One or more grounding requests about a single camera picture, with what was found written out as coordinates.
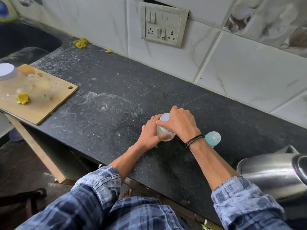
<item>shirt sleeve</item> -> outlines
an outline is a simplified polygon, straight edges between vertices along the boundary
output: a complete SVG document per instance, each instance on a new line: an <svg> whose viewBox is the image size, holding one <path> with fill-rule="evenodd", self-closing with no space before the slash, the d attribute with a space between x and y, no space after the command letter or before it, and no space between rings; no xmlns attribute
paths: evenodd
<svg viewBox="0 0 307 230"><path fill-rule="evenodd" d="M80 178L70 192L16 229L100 229L104 217L118 200L120 187L117 170L101 167Z"/></svg>
<svg viewBox="0 0 307 230"><path fill-rule="evenodd" d="M283 208L273 197L242 177L233 177L211 194L214 208L227 229L290 230Z"/></svg>

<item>black granite countertop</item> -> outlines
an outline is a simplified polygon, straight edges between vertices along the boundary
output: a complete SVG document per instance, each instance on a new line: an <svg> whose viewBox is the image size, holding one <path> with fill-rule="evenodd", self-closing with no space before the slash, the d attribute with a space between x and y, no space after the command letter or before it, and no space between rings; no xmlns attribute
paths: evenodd
<svg viewBox="0 0 307 230"><path fill-rule="evenodd" d="M135 143L152 115L173 105L190 110L203 134L221 134L215 150L232 166L287 144L306 153L306 129L92 44L33 65L79 90L32 126L103 164ZM178 137L145 153L129 177L220 224L209 184Z"/></svg>

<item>kettle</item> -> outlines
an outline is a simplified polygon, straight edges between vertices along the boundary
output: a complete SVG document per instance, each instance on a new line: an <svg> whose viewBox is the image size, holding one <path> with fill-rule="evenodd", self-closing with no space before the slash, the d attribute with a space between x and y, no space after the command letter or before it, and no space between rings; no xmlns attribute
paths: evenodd
<svg viewBox="0 0 307 230"><path fill-rule="evenodd" d="M307 156L292 145L275 153L243 159L237 172L278 201L307 191Z"/></svg>

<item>hand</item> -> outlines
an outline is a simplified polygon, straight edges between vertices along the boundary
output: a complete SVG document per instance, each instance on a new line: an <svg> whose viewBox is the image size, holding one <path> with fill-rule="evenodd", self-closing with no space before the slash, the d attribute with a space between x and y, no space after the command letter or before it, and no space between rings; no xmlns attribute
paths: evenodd
<svg viewBox="0 0 307 230"><path fill-rule="evenodd" d="M190 111L177 106L171 109L168 121L158 120L157 125L176 133L184 143L201 134Z"/></svg>
<svg viewBox="0 0 307 230"><path fill-rule="evenodd" d="M157 135L156 121L160 119L161 115L162 114L152 116L151 119L142 127L142 132L136 145L145 151L152 149L162 140L171 139L170 134Z"/></svg>

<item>white lid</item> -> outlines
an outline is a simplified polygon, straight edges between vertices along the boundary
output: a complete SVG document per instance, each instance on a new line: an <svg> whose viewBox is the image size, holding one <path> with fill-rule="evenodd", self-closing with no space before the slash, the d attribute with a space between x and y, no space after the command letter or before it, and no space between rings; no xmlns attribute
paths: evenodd
<svg viewBox="0 0 307 230"><path fill-rule="evenodd" d="M167 121L169 119L169 115L170 115L170 112L168 113L164 113L161 117L160 117L160 120L162 121ZM169 130L167 130L165 127L160 127L163 131L166 131L166 132L171 132Z"/></svg>
<svg viewBox="0 0 307 230"><path fill-rule="evenodd" d="M17 75L18 71L15 66L8 63L0 64L0 81L11 79Z"/></svg>

